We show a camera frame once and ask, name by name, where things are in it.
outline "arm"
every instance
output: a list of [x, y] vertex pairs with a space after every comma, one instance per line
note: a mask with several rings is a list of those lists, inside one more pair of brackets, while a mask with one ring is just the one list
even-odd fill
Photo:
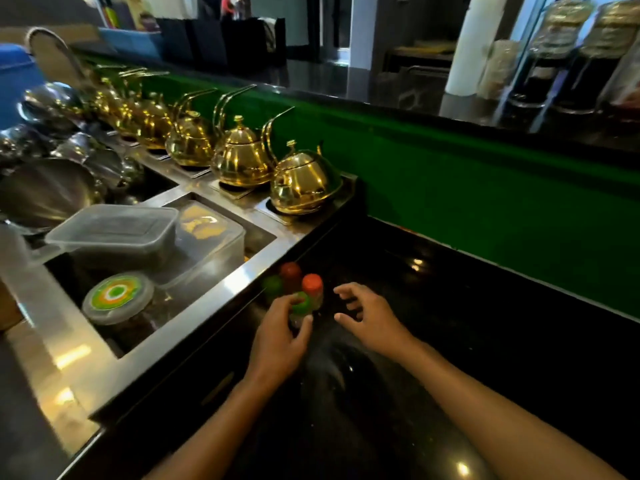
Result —
[[219, 480], [276, 389], [298, 368], [311, 336], [305, 318], [294, 339], [288, 326], [296, 298], [274, 300], [253, 340], [244, 379], [220, 409], [147, 480]]
[[623, 480], [568, 436], [457, 369], [402, 325], [387, 301], [357, 283], [338, 286], [361, 321], [335, 319], [364, 345], [418, 379], [502, 480]]

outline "hand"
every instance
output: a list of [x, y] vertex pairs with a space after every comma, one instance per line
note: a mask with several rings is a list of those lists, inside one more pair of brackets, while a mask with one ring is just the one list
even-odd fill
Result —
[[342, 299], [356, 298], [347, 303], [348, 310], [362, 308], [357, 322], [344, 313], [336, 313], [336, 322], [352, 332], [360, 341], [379, 354], [398, 361], [402, 351], [414, 339], [399, 322], [387, 300], [358, 283], [348, 283], [333, 289]]
[[297, 295], [276, 298], [264, 316], [253, 339], [251, 357], [244, 380], [264, 388], [268, 394], [276, 389], [295, 371], [307, 351], [313, 317], [308, 315], [294, 339], [289, 330], [289, 311]]

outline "green wall panel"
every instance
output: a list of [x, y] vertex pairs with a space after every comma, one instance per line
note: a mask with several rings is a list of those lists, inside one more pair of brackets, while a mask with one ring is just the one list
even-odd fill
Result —
[[[171, 75], [144, 88], [173, 101], [212, 84]], [[215, 99], [194, 108], [210, 117]], [[259, 127], [290, 105], [274, 125], [279, 156], [288, 139], [323, 140], [363, 179], [370, 215], [640, 317], [639, 172], [267, 91], [239, 96], [229, 115]]]

